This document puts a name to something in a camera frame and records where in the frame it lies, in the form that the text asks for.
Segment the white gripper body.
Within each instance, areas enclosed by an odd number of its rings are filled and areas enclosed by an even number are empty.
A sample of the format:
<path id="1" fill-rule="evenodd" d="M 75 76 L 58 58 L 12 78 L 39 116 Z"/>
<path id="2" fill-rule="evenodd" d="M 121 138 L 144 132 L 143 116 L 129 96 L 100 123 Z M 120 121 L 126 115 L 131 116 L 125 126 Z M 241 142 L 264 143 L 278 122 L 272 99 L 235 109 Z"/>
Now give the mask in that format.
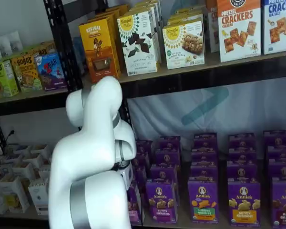
<path id="1" fill-rule="evenodd" d="M 131 182 L 133 180 L 133 167 L 129 164 L 125 167 L 120 168 L 120 174 L 123 177 L 126 190 L 129 189 Z"/>

